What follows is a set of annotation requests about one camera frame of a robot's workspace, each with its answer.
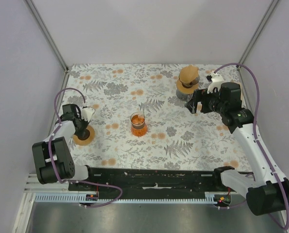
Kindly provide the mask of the orange glass dripper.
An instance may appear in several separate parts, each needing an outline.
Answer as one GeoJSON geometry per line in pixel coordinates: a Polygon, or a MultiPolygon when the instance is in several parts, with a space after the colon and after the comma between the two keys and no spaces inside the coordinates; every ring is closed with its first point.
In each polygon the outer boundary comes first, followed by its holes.
{"type": "Polygon", "coordinates": [[[130,116],[131,133],[134,136],[142,137],[147,133],[147,124],[145,122],[144,112],[135,112],[130,116]]]}

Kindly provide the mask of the glass coffee server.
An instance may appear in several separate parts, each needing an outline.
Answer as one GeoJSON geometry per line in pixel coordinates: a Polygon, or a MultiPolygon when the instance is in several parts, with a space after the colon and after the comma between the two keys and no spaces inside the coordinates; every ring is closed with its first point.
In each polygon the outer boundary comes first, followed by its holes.
{"type": "Polygon", "coordinates": [[[193,94],[185,94],[185,93],[181,92],[180,90],[177,90],[176,96],[178,97],[179,100],[189,101],[192,98],[193,94]]]}

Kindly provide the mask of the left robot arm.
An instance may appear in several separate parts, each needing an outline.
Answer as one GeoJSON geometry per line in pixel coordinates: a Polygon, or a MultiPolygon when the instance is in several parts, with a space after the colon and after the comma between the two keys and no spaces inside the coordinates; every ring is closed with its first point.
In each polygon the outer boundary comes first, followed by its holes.
{"type": "Polygon", "coordinates": [[[43,141],[33,144],[32,154],[38,181],[41,184],[72,179],[76,168],[68,147],[73,139],[77,145],[89,145],[95,130],[89,125],[95,109],[80,108],[76,104],[63,105],[54,131],[43,141]]]}

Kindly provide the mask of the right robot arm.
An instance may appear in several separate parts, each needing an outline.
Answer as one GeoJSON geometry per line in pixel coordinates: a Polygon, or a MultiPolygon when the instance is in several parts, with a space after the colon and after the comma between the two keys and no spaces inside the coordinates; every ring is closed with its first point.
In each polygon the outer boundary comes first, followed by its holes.
{"type": "Polygon", "coordinates": [[[185,104],[194,114],[201,104],[201,113],[218,113],[222,122],[242,147],[252,168],[254,179],[235,171],[230,166],[216,168],[212,187],[223,191],[229,187],[246,198],[251,212],[256,215],[289,210],[289,180],[274,162],[261,139],[254,116],[242,106],[241,88],[226,82],[211,92],[197,89],[185,104]]]}

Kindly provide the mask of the brown paper coffee filter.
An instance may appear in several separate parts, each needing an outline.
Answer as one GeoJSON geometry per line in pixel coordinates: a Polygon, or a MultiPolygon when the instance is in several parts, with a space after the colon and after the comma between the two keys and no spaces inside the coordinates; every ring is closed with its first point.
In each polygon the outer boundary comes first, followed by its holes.
{"type": "Polygon", "coordinates": [[[189,65],[181,69],[179,73],[179,80],[186,88],[190,88],[199,83],[199,69],[198,67],[189,65]]]}

